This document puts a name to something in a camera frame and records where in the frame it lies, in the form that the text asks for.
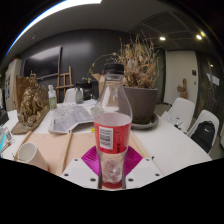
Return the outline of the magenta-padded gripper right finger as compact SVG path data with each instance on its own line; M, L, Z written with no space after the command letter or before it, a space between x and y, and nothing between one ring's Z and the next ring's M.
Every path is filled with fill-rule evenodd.
M151 158L143 157L128 147L123 163L123 189L140 188L162 177L163 174Z

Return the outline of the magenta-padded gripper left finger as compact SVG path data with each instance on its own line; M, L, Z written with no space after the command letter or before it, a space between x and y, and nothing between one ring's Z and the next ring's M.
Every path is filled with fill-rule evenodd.
M92 147L81 158L73 158L61 177L84 188L98 189L100 174L100 159Z

